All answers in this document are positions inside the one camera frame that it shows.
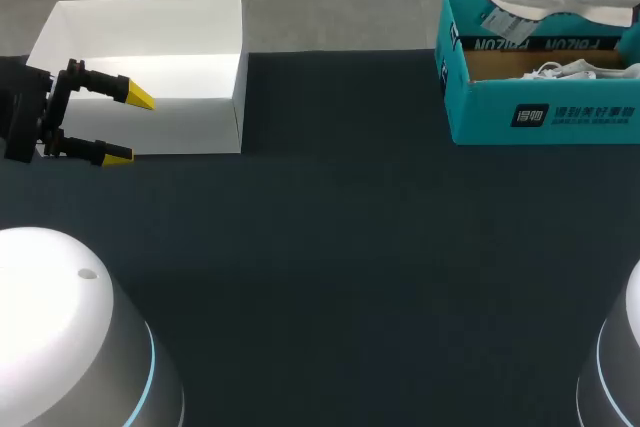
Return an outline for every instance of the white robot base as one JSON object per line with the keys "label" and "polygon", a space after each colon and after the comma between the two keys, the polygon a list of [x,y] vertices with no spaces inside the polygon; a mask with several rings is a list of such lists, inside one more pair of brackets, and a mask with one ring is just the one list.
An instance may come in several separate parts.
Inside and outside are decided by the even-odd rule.
{"label": "white robot base", "polygon": [[104,264],[60,232],[0,231],[0,425],[182,427],[164,348]]}
{"label": "white robot base", "polygon": [[605,320],[576,386],[582,427],[640,425],[640,263]]}

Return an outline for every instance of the teal shoe box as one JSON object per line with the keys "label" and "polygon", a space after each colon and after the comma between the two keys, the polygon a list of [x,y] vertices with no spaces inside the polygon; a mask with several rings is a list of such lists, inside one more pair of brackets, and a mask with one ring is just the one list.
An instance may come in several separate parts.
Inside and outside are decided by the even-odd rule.
{"label": "teal shoe box", "polygon": [[435,58],[455,143],[640,144],[640,79],[521,79],[547,61],[640,62],[640,24],[556,15],[516,46],[481,27],[492,8],[487,0],[442,3]]}

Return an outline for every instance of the open white box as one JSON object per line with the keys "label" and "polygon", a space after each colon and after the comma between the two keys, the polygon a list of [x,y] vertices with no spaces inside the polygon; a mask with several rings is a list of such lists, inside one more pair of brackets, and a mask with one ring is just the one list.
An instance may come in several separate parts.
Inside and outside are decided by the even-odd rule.
{"label": "open white box", "polygon": [[69,59],[130,77],[156,100],[148,111],[73,92],[65,135],[136,154],[239,153],[247,55],[241,0],[58,2],[28,65],[57,75]]}

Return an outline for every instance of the logo on box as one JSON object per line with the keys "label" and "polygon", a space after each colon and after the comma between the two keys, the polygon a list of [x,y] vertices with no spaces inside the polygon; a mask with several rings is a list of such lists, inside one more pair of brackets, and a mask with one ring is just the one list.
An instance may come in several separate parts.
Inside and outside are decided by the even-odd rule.
{"label": "logo on box", "polygon": [[520,104],[516,107],[511,127],[542,127],[549,104]]}
{"label": "logo on box", "polygon": [[451,50],[456,50],[456,45],[460,41],[460,34],[458,33],[458,28],[456,27],[455,22],[451,22],[451,27],[449,27],[449,36],[451,37]]}
{"label": "logo on box", "polygon": [[449,80],[449,70],[447,69],[447,62],[442,59],[442,68],[440,69],[440,91],[442,97],[447,92],[447,81]]}

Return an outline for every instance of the dark table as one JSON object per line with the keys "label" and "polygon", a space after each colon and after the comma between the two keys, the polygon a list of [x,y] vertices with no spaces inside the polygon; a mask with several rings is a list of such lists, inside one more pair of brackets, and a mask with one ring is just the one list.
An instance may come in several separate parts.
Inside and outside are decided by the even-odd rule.
{"label": "dark table", "polygon": [[253,55],[246,119],[242,156],[2,162],[0,227],[103,259],[188,427],[576,424],[640,147],[457,147],[429,51]]}

